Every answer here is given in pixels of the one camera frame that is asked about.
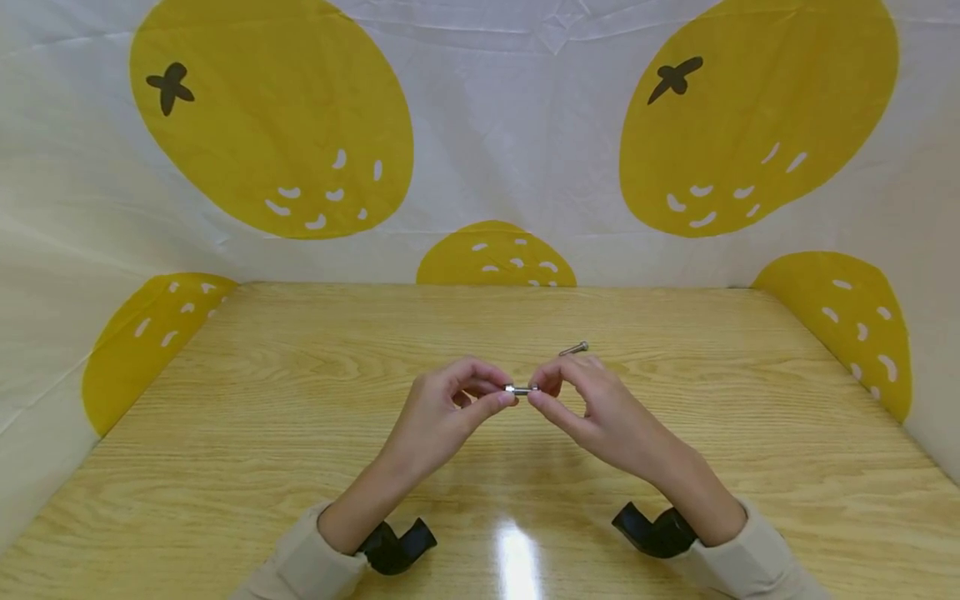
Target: black mount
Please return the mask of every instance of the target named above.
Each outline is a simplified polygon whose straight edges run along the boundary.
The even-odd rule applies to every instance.
[[[672,507],[651,523],[633,502],[628,502],[613,518],[612,525],[634,548],[657,559],[672,559],[683,554],[697,540],[697,534]]]
[[[399,538],[386,521],[376,526],[360,545],[370,566],[381,575],[399,575],[410,568],[424,552],[437,545],[430,528],[418,518],[407,533]]]

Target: right hand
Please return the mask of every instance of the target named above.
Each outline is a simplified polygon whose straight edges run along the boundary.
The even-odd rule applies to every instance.
[[[587,403],[582,417],[556,396],[565,381]],[[530,379],[540,386],[527,399],[574,442],[612,467],[659,487],[671,463],[693,452],[630,393],[596,356],[567,355],[540,366]]]

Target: yellow fruit print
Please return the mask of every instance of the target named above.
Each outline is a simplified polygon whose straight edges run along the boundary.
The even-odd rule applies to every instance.
[[[640,78],[620,142],[627,206],[683,237],[756,223],[835,175],[897,79],[880,0],[724,0]]]
[[[895,419],[906,419],[910,340],[880,269],[838,252],[799,252],[767,265],[754,287],[783,302]]]
[[[236,282],[205,273],[156,276],[113,314],[84,371],[86,416],[101,436],[213,315]]]
[[[417,283],[574,286],[557,251],[523,229],[484,221],[447,235],[423,257]]]
[[[156,143],[247,225],[342,237],[403,202],[413,128],[399,81],[324,0],[161,0],[133,38],[130,77]]]

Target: wooden table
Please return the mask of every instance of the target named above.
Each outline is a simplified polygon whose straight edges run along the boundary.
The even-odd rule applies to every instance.
[[[581,339],[838,597],[957,597],[960,492],[762,293],[284,283],[230,298],[0,560],[0,596],[226,597],[374,456],[418,372],[469,352],[525,381]],[[692,595],[611,528],[628,500],[665,508],[521,403],[391,517],[440,545],[357,597]]]

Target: bolt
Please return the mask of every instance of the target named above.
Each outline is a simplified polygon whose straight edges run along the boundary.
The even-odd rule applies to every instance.
[[[571,346],[570,348],[567,348],[566,350],[561,351],[560,356],[564,356],[565,354],[576,354],[577,352],[583,352],[584,350],[587,350],[589,348],[590,348],[590,344],[587,343],[587,340],[584,340],[583,342],[581,342],[580,344],[577,344],[576,346]]]
[[[504,392],[510,392],[514,396],[526,396],[531,392],[538,392],[539,390],[540,390],[540,387],[536,383],[529,388],[518,388],[513,384],[503,386]]]

